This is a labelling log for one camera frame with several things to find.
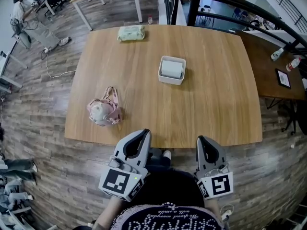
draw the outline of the shoe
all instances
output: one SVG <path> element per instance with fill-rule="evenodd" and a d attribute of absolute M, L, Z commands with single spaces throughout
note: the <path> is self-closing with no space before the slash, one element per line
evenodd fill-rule
<path fill-rule="evenodd" d="M 37 170 L 37 166 L 36 166 L 34 163 L 33 163 L 32 170 L 34 170 L 35 172 L 38 172 L 38 170 Z"/>
<path fill-rule="evenodd" d="M 163 153 L 163 157 L 167 157 L 167 158 L 171 159 L 172 158 L 172 153 L 169 150 L 166 150 Z"/>
<path fill-rule="evenodd" d="M 60 40 L 59 46 L 64 46 L 65 44 L 69 43 L 70 41 L 71 41 L 71 37 L 70 36 L 65 37 L 65 38 Z"/>

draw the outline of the pink bag strap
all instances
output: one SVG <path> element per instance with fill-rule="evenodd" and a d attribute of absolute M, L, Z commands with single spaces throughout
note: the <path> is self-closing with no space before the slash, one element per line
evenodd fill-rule
<path fill-rule="evenodd" d="M 118 102 L 118 95 L 117 95 L 117 90 L 114 87 L 107 87 L 104 96 L 102 97 L 102 99 L 107 100 L 111 90 L 113 90 L 113 102 L 116 103 L 117 105 L 119 105 Z"/>

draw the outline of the wooden floor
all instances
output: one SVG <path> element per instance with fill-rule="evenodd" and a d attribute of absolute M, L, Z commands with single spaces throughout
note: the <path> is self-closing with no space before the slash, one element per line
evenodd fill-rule
<path fill-rule="evenodd" d="M 133 0 L 105 2 L 104 6 L 100 0 L 82 4 L 95 29 L 138 24 Z M 157 0 L 140 2 L 143 19 L 152 15 L 156 22 Z M 85 24 L 70 4 L 48 24 L 59 37 L 72 37 L 70 44 L 50 53 L 50 74 L 75 70 L 88 35 Z M 37 186 L 26 183 L 26 189 L 35 199 L 33 215 L 39 229 L 56 224 L 69 230 L 96 219 L 108 203 L 109 197 L 97 188 L 101 168 L 114 147 L 64 138 L 74 73 L 50 79 L 46 62 L 40 58 L 42 50 L 38 42 L 29 51 L 18 45 L 13 54 L 29 69 L 10 62 L 5 71 L 24 86 L 14 87 L 5 97 L 3 151 L 8 158 L 32 158 L 38 166 Z M 230 218 L 234 230 L 259 230 L 275 217 L 290 216 L 306 193 L 307 138 L 300 129 L 294 136 L 289 134 L 291 129 L 282 133 L 286 118 L 278 115 L 277 107 L 267 110 L 265 99 L 260 103 L 263 141 L 225 148 L 235 192 L 220 198 L 219 204 L 235 206 Z M 173 149 L 172 153 L 173 166 L 195 171 L 195 149 Z"/>

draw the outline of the pink bag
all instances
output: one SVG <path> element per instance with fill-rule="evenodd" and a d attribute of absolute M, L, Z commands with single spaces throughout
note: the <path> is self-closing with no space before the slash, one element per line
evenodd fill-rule
<path fill-rule="evenodd" d="M 109 99 L 113 90 L 113 101 Z M 94 99 L 87 105 L 90 119 L 100 126 L 117 124 L 121 120 L 121 111 L 118 104 L 117 91 L 113 87 L 107 87 L 101 100 Z"/>

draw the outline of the small bottle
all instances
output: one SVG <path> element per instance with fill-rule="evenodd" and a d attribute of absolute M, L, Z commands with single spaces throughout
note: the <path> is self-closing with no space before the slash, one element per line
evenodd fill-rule
<path fill-rule="evenodd" d="M 273 61 L 277 60 L 282 55 L 282 53 L 283 53 L 283 48 L 278 49 L 271 55 L 271 59 Z"/>
<path fill-rule="evenodd" d="M 153 23 L 153 18 L 151 15 L 148 16 L 148 24 L 151 25 Z"/>
<path fill-rule="evenodd" d="M 288 65 L 286 65 L 287 71 L 291 71 L 292 69 L 296 68 L 301 62 L 301 60 L 301 57 L 292 60 Z"/>

